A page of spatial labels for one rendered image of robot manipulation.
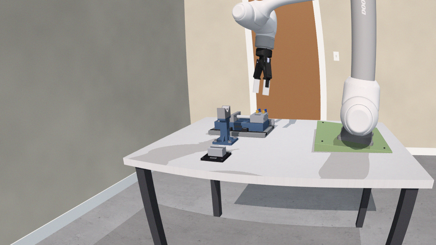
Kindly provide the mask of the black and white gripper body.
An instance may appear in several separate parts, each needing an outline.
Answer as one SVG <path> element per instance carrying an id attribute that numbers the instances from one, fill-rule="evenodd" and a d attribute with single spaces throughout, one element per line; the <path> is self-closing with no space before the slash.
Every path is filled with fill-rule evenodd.
<path id="1" fill-rule="evenodd" d="M 265 66 L 265 58 L 271 58 L 272 50 L 267 48 L 257 48 L 256 49 L 256 55 L 260 57 L 259 60 L 263 61 L 263 65 Z"/>

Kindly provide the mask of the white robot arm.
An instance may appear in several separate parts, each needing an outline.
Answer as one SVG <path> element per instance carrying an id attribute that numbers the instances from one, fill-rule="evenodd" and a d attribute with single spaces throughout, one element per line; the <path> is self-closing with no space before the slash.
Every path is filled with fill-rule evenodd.
<path id="1" fill-rule="evenodd" d="M 241 2 L 233 7 L 235 21 L 256 33 L 255 47 L 274 49 L 277 15 L 280 6 L 313 0 L 262 0 Z M 351 76 L 344 82 L 340 118 L 340 141 L 373 145 L 377 125 L 380 86 L 375 81 L 376 0 L 351 0 L 352 63 Z"/>

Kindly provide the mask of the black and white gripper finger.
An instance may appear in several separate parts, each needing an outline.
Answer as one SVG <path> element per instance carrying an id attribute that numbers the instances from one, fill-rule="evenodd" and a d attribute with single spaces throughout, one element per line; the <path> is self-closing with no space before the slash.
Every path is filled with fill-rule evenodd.
<path id="1" fill-rule="evenodd" d="M 271 58 L 265 58 L 265 66 L 263 65 L 263 61 L 260 60 L 261 68 L 263 69 L 263 95 L 268 96 L 269 93 L 269 86 L 270 86 L 270 79 L 271 76 Z"/>
<path id="2" fill-rule="evenodd" d="M 260 87 L 260 76 L 262 74 L 263 69 L 260 68 L 260 60 L 256 60 L 256 66 L 254 71 L 254 84 L 253 84 L 253 93 L 259 93 L 259 87 Z"/>

